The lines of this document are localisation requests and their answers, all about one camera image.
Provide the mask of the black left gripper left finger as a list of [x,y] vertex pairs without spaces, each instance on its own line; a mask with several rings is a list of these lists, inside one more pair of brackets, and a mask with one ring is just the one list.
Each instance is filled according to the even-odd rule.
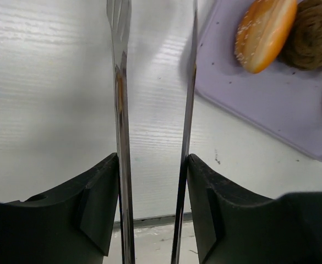
[[26,201],[0,203],[0,263],[102,263],[118,199],[118,158]]

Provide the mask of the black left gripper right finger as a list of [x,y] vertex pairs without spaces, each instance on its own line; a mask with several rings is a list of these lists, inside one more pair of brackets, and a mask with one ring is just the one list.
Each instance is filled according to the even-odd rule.
[[322,192],[261,196],[189,156],[200,263],[322,263]]

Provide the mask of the metal tongs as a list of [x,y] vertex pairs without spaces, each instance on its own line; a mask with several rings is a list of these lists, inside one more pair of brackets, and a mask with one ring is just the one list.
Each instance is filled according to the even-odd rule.
[[[119,162],[119,214],[122,235],[122,262],[135,263],[132,174],[130,165],[129,119],[127,95],[127,55],[131,22],[130,1],[107,1],[106,14],[112,37],[114,108],[116,116],[117,155]],[[171,263],[179,263],[181,234],[187,185],[188,156],[194,107],[196,58],[198,47],[198,3],[193,1],[193,28],[187,69],[188,86],[185,104],[181,163],[174,222]]]

